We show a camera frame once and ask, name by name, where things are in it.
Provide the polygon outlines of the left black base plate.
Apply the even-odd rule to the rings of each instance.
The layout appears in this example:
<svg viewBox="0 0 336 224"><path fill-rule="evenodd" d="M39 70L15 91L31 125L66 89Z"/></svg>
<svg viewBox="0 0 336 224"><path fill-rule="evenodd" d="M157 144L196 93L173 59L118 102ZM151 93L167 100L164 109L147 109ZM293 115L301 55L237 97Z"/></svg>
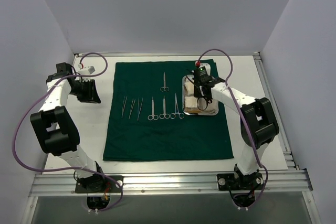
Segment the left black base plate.
<svg viewBox="0 0 336 224"><path fill-rule="evenodd" d="M121 175L108 175L108 177L110 179L94 174L87 178L77 179L75 193L120 193L121 188L118 187L111 179L114 179L121 185L123 184L124 177Z"/></svg>

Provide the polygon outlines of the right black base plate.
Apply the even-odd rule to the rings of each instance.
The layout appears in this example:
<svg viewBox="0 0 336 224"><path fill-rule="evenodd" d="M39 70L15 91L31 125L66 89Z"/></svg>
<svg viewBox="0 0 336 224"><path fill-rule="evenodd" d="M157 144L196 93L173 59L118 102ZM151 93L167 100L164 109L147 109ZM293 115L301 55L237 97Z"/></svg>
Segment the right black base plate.
<svg viewBox="0 0 336 224"><path fill-rule="evenodd" d="M250 191L260 189L264 183L262 174L259 172L246 176L236 173L217 174L216 179L220 191Z"/></svg>

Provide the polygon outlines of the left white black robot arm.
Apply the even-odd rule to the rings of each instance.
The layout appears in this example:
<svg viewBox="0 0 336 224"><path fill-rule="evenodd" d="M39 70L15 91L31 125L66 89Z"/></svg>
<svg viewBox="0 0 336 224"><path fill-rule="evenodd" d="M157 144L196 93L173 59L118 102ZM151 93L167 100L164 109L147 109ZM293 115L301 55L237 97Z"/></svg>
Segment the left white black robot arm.
<svg viewBox="0 0 336 224"><path fill-rule="evenodd" d="M75 168L79 183L100 192L105 188L106 179L101 175L99 164L81 148L79 131L66 108L70 95L81 103L101 102L95 81L90 77L94 67L79 67L79 71L74 72L68 63L56 65L57 72L46 80L49 95L40 110L30 116L30 122L43 152L63 159Z"/></svg>

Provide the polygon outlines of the steel forceps clamp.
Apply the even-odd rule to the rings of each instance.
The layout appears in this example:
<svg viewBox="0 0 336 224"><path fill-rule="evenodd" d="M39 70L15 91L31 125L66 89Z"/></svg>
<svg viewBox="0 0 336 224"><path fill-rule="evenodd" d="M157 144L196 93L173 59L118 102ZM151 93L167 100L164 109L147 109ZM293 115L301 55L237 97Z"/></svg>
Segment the steel forceps clamp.
<svg viewBox="0 0 336 224"><path fill-rule="evenodd" d="M175 94L175 105L174 105L174 113L170 114L170 118L173 120L175 118L179 118L179 119L184 119L184 113L179 111L179 104L177 101L177 94Z"/></svg>

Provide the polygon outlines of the cotton ball bag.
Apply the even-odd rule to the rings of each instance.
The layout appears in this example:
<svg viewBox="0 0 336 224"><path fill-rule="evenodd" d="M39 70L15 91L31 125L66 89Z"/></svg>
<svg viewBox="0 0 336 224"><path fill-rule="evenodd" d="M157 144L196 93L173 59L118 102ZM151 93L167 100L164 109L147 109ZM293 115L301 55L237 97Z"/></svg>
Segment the cotton ball bag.
<svg viewBox="0 0 336 224"><path fill-rule="evenodd" d="M197 98L194 97L194 85L186 81L184 83L185 88L185 106L191 109L197 109Z"/></svg>

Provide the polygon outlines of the right aluminium frame rail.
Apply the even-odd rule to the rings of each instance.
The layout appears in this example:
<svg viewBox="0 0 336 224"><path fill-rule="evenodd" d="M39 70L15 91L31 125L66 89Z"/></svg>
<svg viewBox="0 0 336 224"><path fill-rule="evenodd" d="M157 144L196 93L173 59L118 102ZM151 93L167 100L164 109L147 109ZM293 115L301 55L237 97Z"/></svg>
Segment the right aluminium frame rail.
<svg viewBox="0 0 336 224"><path fill-rule="evenodd" d="M259 78L261 80L261 85L264 90L265 96L270 100L271 105L274 109L274 113L275 113L278 126L279 126L278 138L279 138L279 142L280 142L287 166L289 167L289 169L298 170L299 166L296 164L294 160L294 157L293 157L293 154L292 154L292 151L291 151L291 148L290 148L290 145L289 145L286 133L285 133L284 125L282 123L281 116L280 116L274 95L272 93L269 81L266 76L266 71L263 65L260 52L255 52L253 54L253 59L254 59L254 62L257 68Z"/></svg>

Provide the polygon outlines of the front aluminium frame rail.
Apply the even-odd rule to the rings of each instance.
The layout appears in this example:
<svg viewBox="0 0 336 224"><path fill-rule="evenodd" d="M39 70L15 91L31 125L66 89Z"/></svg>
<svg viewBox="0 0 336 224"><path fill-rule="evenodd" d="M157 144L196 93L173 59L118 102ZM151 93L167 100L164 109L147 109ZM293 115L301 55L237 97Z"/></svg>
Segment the front aluminium frame rail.
<svg viewBox="0 0 336 224"><path fill-rule="evenodd" d="M133 195L196 195L224 194L218 190L216 172L123 174L123 194ZM270 171L266 193L311 191L312 186L305 170ZM101 196L103 193L75 192L71 174L43 174L34 178L30 196Z"/></svg>

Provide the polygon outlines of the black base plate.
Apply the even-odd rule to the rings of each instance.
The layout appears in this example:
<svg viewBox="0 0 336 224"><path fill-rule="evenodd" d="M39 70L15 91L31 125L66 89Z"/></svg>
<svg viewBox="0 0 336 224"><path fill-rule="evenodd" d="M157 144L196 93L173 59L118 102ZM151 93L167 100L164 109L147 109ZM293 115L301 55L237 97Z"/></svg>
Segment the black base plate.
<svg viewBox="0 0 336 224"><path fill-rule="evenodd" d="M259 172L246 176L236 173L217 174L216 179L220 191L250 191L260 189L264 183L262 174Z"/></svg>
<svg viewBox="0 0 336 224"><path fill-rule="evenodd" d="M123 184L124 177L121 175L108 175L108 177L110 179L94 174L87 178L77 179L75 193L120 193L121 188L118 187L111 179L114 179L121 185Z"/></svg>

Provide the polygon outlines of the back aluminium frame rail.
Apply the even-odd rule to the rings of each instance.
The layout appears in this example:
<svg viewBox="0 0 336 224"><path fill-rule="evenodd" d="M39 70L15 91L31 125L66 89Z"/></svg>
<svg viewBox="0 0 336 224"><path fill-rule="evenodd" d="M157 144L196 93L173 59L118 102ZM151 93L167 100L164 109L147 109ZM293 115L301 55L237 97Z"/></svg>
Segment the back aluminium frame rail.
<svg viewBox="0 0 336 224"><path fill-rule="evenodd" d="M87 53L75 53L75 57L82 57ZM201 54L197 54L195 52L187 52L187 53L182 53L182 52L99 52L99 54L102 54L105 57L173 57L173 56L182 56L182 57L187 57L187 56L192 56L192 57L199 57ZM220 52L211 52L207 53L206 56L221 56ZM261 53L260 52L254 52L253 54L233 54L230 56L253 56L253 57L259 57L261 58Z"/></svg>

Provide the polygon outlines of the small steel scissors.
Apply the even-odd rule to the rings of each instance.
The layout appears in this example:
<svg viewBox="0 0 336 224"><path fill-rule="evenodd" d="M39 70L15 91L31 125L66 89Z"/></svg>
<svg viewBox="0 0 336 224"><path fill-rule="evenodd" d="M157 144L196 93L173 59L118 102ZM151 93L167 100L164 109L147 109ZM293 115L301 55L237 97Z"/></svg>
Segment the small steel scissors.
<svg viewBox="0 0 336 224"><path fill-rule="evenodd" d="M163 72L163 85L160 87L161 92L169 92L170 88L166 85L166 75Z"/></svg>

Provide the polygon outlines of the curved tip steel tweezers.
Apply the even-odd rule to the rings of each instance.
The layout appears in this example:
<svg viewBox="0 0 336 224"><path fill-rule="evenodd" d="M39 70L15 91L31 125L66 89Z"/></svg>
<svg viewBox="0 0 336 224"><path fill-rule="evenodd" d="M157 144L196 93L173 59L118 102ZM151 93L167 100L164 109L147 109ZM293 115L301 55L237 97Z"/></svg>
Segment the curved tip steel tweezers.
<svg viewBox="0 0 336 224"><path fill-rule="evenodd" d="M133 109L134 109L135 102L136 102L136 99L133 98L132 101L131 101L131 105L130 105L130 111L129 111L128 119L131 118L131 115L132 115L132 112L133 112Z"/></svg>

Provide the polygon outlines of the aluminium frame rail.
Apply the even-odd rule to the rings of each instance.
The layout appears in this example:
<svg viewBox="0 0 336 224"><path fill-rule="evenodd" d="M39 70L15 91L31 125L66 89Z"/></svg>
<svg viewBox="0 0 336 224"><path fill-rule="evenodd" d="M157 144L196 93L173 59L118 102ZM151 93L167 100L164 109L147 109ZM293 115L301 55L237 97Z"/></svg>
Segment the aluminium frame rail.
<svg viewBox="0 0 336 224"><path fill-rule="evenodd" d="M82 57L87 53L75 53L75 57ZM102 54L105 57L173 57L173 56L182 56L182 57L187 57L187 56L192 56L192 57L199 57L201 54L197 54L195 52L187 52L187 53L182 53L182 52L99 52L99 54ZM220 52L211 52L207 53L206 56L221 56ZM233 54L230 56L253 56L253 57L259 57L261 58L261 53L260 52L254 52L253 54Z"/></svg>
<svg viewBox="0 0 336 224"><path fill-rule="evenodd" d="M290 145L289 145L286 133L285 133L284 125L282 123L281 116L280 116L274 95L272 93L269 81L266 76L266 71L263 65L260 52L255 52L253 54L253 59L254 59L254 62L257 68L259 78L261 80L261 85L264 90L265 96L270 100L271 105L274 109L274 113L275 113L278 126L279 126L278 138L279 138L279 142L280 142L287 166L289 167L289 169L298 170L299 166L296 164L294 160L294 157L293 157L293 154L292 154L292 151L291 151L291 148L290 148Z"/></svg>
<svg viewBox="0 0 336 224"><path fill-rule="evenodd" d="M216 172L123 174L123 194L133 195L196 195L224 194L218 190ZM305 170L270 171L266 193L311 191L312 186ZM71 174L43 174L34 178L30 196L101 196L103 193L75 192Z"/></svg>

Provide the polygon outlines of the dark green surgical cloth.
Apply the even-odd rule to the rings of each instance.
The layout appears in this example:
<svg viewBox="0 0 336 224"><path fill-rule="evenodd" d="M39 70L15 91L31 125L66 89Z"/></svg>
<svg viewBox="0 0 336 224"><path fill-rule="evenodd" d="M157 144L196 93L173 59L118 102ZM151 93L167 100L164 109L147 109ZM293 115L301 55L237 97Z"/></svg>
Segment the dark green surgical cloth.
<svg viewBox="0 0 336 224"><path fill-rule="evenodd" d="M225 109L183 115L182 79L193 61L118 62L104 161L219 160L234 157Z"/></svg>

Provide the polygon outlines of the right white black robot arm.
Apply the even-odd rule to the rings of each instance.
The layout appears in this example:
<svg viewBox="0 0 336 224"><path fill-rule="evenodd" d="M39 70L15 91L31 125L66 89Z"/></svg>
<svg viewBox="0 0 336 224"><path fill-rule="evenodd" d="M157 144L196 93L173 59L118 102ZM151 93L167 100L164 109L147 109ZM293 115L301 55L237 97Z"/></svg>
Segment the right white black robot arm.
<svg viewBox="0 0 336 224"><path fill-rule="evenodd" d="M204 65L197 64L192 73L197 98L206 102L216 100L240 117L240 132L245 146L235 165L233 182L236 187L244 189L252 182L251 174L262 167L261 158L265 149L279 134L272 104L266 97L251 97L230 87L226 80L209 75Z"/></svg>

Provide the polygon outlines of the steel surgical scissors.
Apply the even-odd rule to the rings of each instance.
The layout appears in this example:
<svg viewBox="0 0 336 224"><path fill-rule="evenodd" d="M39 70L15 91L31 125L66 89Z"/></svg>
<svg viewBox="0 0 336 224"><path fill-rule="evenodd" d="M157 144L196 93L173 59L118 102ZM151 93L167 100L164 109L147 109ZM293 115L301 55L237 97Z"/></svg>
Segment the steel surgical scissors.
<svg viewBox="0 0 336 224"><path fill-rule="evenodd" d="M154 104L154 97L151 99L151 114L148 115L149 121L156 121L159 119L159 116L155 114L155 104Z"/></svg>

